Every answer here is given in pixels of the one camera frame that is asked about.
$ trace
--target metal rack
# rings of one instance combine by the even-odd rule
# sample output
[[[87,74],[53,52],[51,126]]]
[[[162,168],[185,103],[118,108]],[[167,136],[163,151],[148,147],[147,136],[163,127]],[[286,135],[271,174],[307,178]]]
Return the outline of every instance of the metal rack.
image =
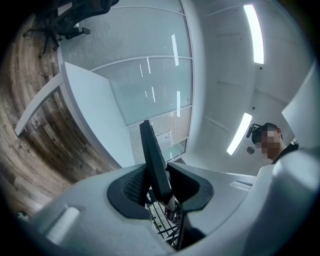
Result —
[[[165,207],[158,201],[155,201],[152,204],[146,203],[145,208],[151,213],[155,231],[170,246],[175,247],[179,237],[179,227],[167,220],[165,217]]]

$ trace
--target frosted glass panel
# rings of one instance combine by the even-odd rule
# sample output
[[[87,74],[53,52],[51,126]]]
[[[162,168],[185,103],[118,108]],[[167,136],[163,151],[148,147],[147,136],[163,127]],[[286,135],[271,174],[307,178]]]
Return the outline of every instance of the frosted glass panel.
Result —
[[[191,104],[191,60],[143,58],[110,65],[95,73],[109,79],[127,125]]]
[[[162,156],[165,162],[168,162],[171,159],[176,158],[177,156],[181,155],[186,150],[186,143],[187,140],[181,141],[175,145],[172,145],[166,149],[161,150]]]
[[[182,13],[180,0],[120,0],[113,8],[121,6],[149,6],[158,7]]]
[[[80,23],[91,30],[61,41],[64,62],[92,70],[107,63],[142,56],[190,57],[183,15],[154,8],[115,8]]]

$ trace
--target office chair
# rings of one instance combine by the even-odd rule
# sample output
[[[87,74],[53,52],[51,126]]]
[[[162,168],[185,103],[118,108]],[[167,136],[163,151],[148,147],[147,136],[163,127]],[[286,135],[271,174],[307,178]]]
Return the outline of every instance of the office chair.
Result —
[[[26,37],[29,32],[41,32],[45,34],[43,51],[38,55],[41,58],[45,52],[49,42],[52,39],[55,44],[53,50],[59,47],[59,42],[64,36],[66,40],[70,40],[82,34],[89,35],[90,29],[83,27],[82,31],[76,24],[89,17],[106,14],[111,6],[117,4],[119,0],[55,0],[46,9],[39,10],[36,17],[43,22],[44,27],[30,28],[23,37]],[[70,5],[61,15],[58,15],[58,8]]]

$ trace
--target wooden floor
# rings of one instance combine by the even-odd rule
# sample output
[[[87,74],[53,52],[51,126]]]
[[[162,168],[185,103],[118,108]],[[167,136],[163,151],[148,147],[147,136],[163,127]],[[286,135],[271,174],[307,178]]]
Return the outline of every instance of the wooden floor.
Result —
[[[25,30],[37,26],[26,20],[0,67],[0,185],[9,207],[30,216],[73,183],[118,169],[112,158],[102,159],[68,112],[60,91],[35,113],[20,137],[14,132],[23,111],[37,92],[58,72],[57,54],[42,34]]]

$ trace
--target ceiling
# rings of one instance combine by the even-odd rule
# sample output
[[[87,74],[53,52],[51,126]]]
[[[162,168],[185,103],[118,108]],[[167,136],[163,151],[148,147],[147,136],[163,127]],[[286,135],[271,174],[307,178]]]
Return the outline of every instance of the ceiling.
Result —
[[[274,123],[294,138],[282,110],[300,88],[314,60],[299,29],[270,0],[182,0],[194,49],[194,104],[190,145],[183,160],[200,168],[256,175],[269,160],[244,138],[227,153],[245,112],[257,124]],[[243,5],[253,4],[264,64],[253,62],[251,31]]]

